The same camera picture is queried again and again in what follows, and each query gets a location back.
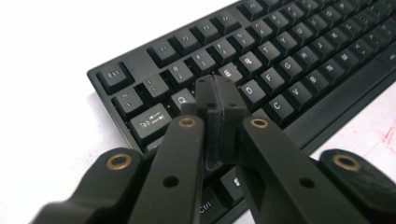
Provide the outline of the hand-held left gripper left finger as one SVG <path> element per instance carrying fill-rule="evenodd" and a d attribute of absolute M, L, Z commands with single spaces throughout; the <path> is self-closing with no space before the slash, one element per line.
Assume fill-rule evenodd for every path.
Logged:
<path fill-rule="evenodd" d="M 220 76 L 209 75 L 195 81 L 195 101 L 181 105 L 182 115 L 193 115 L 205 123 L 205 168 L 214 171 L 221 165 L 220 146 L 222 110 L 219 99 Z"/>

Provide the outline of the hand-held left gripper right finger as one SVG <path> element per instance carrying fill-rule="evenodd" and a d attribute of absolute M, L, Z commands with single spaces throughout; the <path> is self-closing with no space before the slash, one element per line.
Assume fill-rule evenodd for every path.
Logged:
<path fill-rule="evenodd" d="M 224 164 L 237 161 L 237 132 L 250 112 L 234 83 L 222 76 L 214 76 L 216 100 L 219 104 L 219 160 Z"/>

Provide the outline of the black computer keyboard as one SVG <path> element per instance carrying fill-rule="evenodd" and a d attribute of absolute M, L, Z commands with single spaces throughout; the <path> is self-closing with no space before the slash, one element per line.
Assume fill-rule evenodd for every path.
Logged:
<path fill-rule="evenodd" d="M 129 147 L 157 149 L 199 77 L 314 151 L 396 82 L 396 0 L 239 0 L 93 68 Z"/>

